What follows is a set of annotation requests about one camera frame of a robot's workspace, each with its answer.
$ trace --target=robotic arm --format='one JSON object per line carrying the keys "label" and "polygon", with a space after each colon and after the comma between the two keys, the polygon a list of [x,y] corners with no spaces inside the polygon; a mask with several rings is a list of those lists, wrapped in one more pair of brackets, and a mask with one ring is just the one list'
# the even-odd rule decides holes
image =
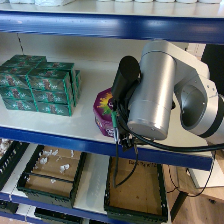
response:
{"label": "robotic arm", "polygon": [[141,141],[167,137],[173,92],[183,128],[213,144],[224,143],[224,99],[209,80],[207,65],[169,42],[151,41],[139,64],[131,56],[121,60],[112,87],[124,148],[133,146],[130,134]]}

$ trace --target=dark tray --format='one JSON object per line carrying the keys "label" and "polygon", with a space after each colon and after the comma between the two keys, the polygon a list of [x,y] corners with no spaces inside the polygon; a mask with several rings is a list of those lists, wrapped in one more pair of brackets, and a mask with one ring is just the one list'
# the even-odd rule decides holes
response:
{"label": "dark tray", "polygon": [[96,220],[89,220],[89,224],[107,224],[106,222],[99,222],[99,221],[96,221]]}
{"label": "dark tray", "polygon": [[107,215],[109,218],[117,219],[117,220],[121,220],[125,222],[130,222],[130,223],[139,223],[139,224],[146,224],[146,223],[158,224],[158,223],[168,221],[166,191],[164,186],[162,166],[160,164],[157,164],[157,172],[158,172],[158,184],[159,184],[158,191],[159,191],[160,200],[161,200],[162,215],[156,215],[156,214],[111,206],[110,205],[110,173],[112,169],[111,166],[112,166],[112,158],[110,158],[110,162],[109,162],[106,190],[105,190],[105,196],[104,196],[104,209],[107,212]]}
{"label": "dark tray", "polygon": [[41,218],[46,223],[51,224],[81,224],[82,218],[67,215],[59,212],[53,212],[50,210],[42,209],[42,208],[36,208],[34,215],[36,217]]}
{"label": "dark tray", "polygon": [[[31,200],[44,202],[44,203],[48,203],[48,204],[54,204],[54,205],[63,206],[63,207],[67,207],[67,208],[73,208],[76,193],[77,193],[78,186],[79,186],[79,181],[80,181],[80,178],[82,175],[82,170],[83,170],[83,167],[85,164],[85,158],[86,158],[87,154],[81,153],[78,167],[76,170],[76,174],[74,176],[74,180],[72,181],[72,189],[70,191],[69,197],[66,197],[66,196],[62,196],[59,194],[48,193],[45,191],[29,189],[29,188],[25,187],[26,182],[29,179],[29,176],[30,175],[35,176],[35,174],[32,174],[32,170],[35,167],[35,164],[38,161],[39,157],[41,156],[43,149],[44,149],[43,145],[37,146],[37,149],[35,150],[34,154],[32,155],[30,161],[27,163],[26,168],[23,171],[23,173],[18,181],[17,189],[19,191],[23,191],[28,196],[28,198]],[[55,177],[50,177],[47,175],[41,175],[41,177],[47,178],[47,179],[55,179],[56,181],[71,183],[70,181],[58,179]]]}
{"label": "dark tray", "polygon": [[15,214],[18,209],[18,206],[19,206],[18,204],[0,200],[0,211],[1,212]]}
{"label": "dark tray", "polygon": [[14,141],[0,159],[0,190],[11,176],[12,171],[22,158],[29,143]]}

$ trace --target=stack of green boxes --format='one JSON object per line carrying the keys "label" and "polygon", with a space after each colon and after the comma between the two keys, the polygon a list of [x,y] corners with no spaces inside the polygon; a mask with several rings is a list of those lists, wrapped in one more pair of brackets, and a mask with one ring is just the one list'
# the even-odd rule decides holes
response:
{"label": "stack of green boxes", "polygon": [[73,63],[16,55],[0,67],[0,94],[7,109],[71,116],[80,91],[81,75]]}
{"label": "stack of green boxes", "polygon": [[72,115],[75,104],[68,72],[33,69],[28,82],[39,112]]}
{"label": "stack of green boxes", "polygon": [[68,72],[70,77],[70,83],[72,86],[74,105],[76,106],[81,91],[81,73],[79,70],[75,70],[75,66],[73,63],[41,62],[38,64],[37,69],[58,70]]}
{"label": "stack of green boxes", "polygon": [[41,61],[46,57],[15,55],[0,66],[0,94],[7,109],[37,111],[27,74]]}

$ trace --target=purple container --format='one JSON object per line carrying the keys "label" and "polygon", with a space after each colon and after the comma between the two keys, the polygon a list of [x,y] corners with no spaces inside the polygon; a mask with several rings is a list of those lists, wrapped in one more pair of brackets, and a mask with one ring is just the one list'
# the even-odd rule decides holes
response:
{"label": "purple container", "polygon": [[111,88],[109,88],[97,95],[93,105],[95,122],[103,135],[108,137],[114,136],[113,123],[111,119],[112,109],[112,93]]}

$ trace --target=wall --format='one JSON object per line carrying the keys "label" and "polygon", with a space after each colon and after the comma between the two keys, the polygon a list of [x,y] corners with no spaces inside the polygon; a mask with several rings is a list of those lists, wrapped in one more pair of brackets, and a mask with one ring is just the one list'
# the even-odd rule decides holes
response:
{"label": "wall", "polygon": [[[77,69],[116,69],[123,56],[140,60],[147,40],[0,33],[0,61],[14,54],[46,55],[48,61],[75,62]],[[175,43],[182,49],[187,43]]]}

